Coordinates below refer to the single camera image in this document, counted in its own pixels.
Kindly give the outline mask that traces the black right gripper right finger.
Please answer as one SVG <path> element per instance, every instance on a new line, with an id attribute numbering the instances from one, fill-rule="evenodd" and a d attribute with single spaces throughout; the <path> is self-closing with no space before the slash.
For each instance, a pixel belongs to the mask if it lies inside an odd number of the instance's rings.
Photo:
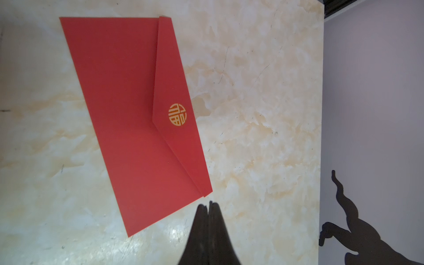
<path id="1" fill-rule="evenodd" d="M 208 257 L 210 265 L 241 265 L 232 246 L 218 203 L 209 202 Z"/>

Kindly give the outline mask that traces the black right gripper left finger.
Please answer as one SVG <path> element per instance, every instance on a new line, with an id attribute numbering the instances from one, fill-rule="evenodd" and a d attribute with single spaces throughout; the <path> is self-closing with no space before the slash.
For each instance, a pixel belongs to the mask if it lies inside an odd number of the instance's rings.
<path id="1" fill-rule="evenodd" d="M 179 265 L 208 265 L 208 209 L 200 204 L 197 207 L 192 228 Z"/>

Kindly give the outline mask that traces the red envelope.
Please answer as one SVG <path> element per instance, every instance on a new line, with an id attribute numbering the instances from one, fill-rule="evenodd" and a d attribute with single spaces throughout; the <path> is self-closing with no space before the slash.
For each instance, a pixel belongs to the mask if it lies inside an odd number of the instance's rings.
<path id="1" fill-rule="evenodd" d="M 172 19 L 60 19 L 126 232 L 212 185 Z"/>

